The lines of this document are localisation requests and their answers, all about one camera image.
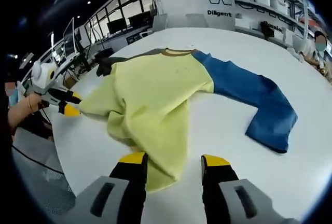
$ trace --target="person's arm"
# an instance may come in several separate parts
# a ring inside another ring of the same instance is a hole
[[[304,55],[302,52],[300,52],[300,55],[303,56],[306,62],[308,62],[310,65],[319,67],[320,63],[313,59],[312,55],[307,54]]]
[[[41,101],[42,98],[33,93],[9,108],[8,123],[10,131],[12,132],[28,115],[38,111],[38,103]]]

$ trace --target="white table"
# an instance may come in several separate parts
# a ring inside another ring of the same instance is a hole
[[[197,93],[190,100],[188,161],[182,179],[147,195],[142,223],[205,223],[202,203],[202,154],[230,161],[272,200],[284,217],[303,219],[323,192],[332,172],[332,86],[308,64],[286,50],[249,35],[202,28],[167,29],[115,53],[130,57],[154,48],[197,48],[213,57],[262,74],[281,88],[298,115],[289,150],[277,154],[244,135],[257,109],[216,94]],[[102,78],[90,71],[74,91],[83,97]],[[77,195],[99,176],[108,176],[118,159],[130,153],[107,135],[106,123],[52,115],[62,169]]]

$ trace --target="shirt sleeve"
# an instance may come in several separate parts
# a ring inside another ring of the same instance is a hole
[[[279,87],[272,80],[230,61],[210,55],[199,55],[196,59],[210,74],[214,93],[258,108],[245,134],[276,152],[286,153],[297,115]]]
[[[306,57],[307,55],[310,55],[311,57],[314,54],[315,49],[313,48],[312,40],[306,39],[301,48],[299,49],[299,53],[303,53],[303,55]]]

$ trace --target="person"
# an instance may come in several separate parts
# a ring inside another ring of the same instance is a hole
[[[29,115],[34,114],[39,110],[39,104],[42,102],[40,95],[32,93],[23,98],[18,103],[11,106],[8,110],[8,123],[11,133],[16,127]]]
[[[325,61],[320,52],[323,52],[327,46],[326,36],[316,31],[314,40],[306,39],[299,48],[298,53],[294,48],[287,48],[287,50],[301,63],[306,61],[318,70],[330,83],[332,83],[332,63]]]
[[[18,90],[17,90],[16,85],[15,85],[14,92],[13,92],[12,95],[9,96],[8,98],[9,98],[9,105],[10,105],[10,106],[14,106],[15,104],[18,103],[18,101],[19,101],[19,92],[18,92]]]
[[[306,62],[314,66],[317,70],[324,68],[324,60],[320,57],[319,52],[323,52],[327,46],[325,35],[316,31],[314,40],[306,39],[298,51]]]

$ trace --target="ceiling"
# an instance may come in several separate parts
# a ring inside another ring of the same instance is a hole
[[[10,0],[5,14],[8,52],[22,57],[27,52],[43,53],[51,32],[55,41],[72,17],[75,26],[84,24],[108,0]]]

